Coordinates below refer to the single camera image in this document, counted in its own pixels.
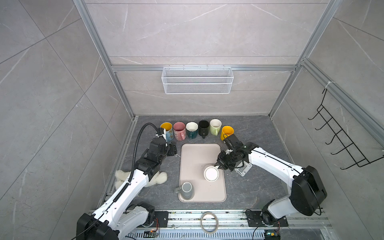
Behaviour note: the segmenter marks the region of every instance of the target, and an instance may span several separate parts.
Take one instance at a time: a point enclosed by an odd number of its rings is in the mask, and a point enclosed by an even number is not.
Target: pink mug
[[[178,141],[182,141],[185,139],[187,135],[185,131],[185,124],[183,122],[177,122],[173,125],[174,136]]]

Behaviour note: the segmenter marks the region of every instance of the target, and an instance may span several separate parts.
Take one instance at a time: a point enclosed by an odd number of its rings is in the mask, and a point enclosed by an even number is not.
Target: black mug
[[[199,122],[199,135],[202,136],[203,138],[205,138],[205,136],[208,135],[209,133],[209,122],[206,121],[206,120],[201,120]]]

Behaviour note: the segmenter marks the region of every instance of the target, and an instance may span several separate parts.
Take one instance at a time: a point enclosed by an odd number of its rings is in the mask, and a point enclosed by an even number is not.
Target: gray tile wall
[[[338,237],[382,239],[384,160],[378,160],[364,167],[340,169],[353,164],[353,160],[345,150],[337,155],[331,155],[343,147],[337,139],[330,145],[325,144],[331,141],[333,133],[327,126],[315,130],[325,123],[319,115],[313,120],[308,120],[317,113],[316,109],[323,98],[323,90],[323,86],[303,70],[273,117],[273,121],[293,161],[299,165],[311,165],[318,169],[328,193],[321,206]],[[383,155],[379,143],[330,93],[326,93],[323,105],[369,160]],[[346,136],[343,134],[339,136],[346,143]],[[348,149],[356,159],[362,159],[354,147]]]
[[[384,125],[384,1],[344,0],[310,59]]]
[[[129,116],[71,0],[0,3],[0,239],[71,239]]]
[[[161,71],[118,72],[135,114],[269,113],[289,71],[235,71],[229,94],[165,94]]]
[[[296,64],[327,0],[87,0],[113,64]]]

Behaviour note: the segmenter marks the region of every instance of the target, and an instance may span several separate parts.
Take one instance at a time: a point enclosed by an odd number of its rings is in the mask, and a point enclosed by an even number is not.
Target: gray countertop
[[[243,143],[253,142],[269,153],[288,161],[283,145],[268,116],[140,116],[122,170],[131,170],[134,143],[140,128],[145,123],[152,122],[160,127],[163,122],[174,124],[182,121],[187,124],[191,121],[198,123],[200,120],[210,121],[214,118],[221,120],[222,126],[233,127],[235,135]],[[155,134],[152,127],[145,128],[140,138],[136,160],[149,147],[149,143],[155,137]],[[173,193],[173,190],[179,186],[181,146],[185,143],[217,143],[222,150],[227,148],[220,140],[220,136],[211,134],[205,139],[198,136],[196,139],[187,138],[176,142],[178,155],[167,157],[160,168],[161,172],[168,174],[168,180],[164,184],[143,188],[133,200],[133,204],[144,201],[153,205],[156,209],[255,209],[262,208],[272,199],[285,196],[280,179],[260,167],[253,166],[244,177],[238,175],[235,171],[225,171],[227,199],[224,202],[181,202],[177,194]]]

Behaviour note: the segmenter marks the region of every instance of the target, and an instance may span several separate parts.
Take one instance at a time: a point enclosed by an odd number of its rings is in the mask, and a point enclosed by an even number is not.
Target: dark teal mug
[[[190,139],[194,139],[197,137],[197,129],[199,128],[199,126],[197,125],[197,123],[195,122],[189,122],[187,123],[187,125],[185,126],[185,128],[187,129],[187,136],[190,138]]]

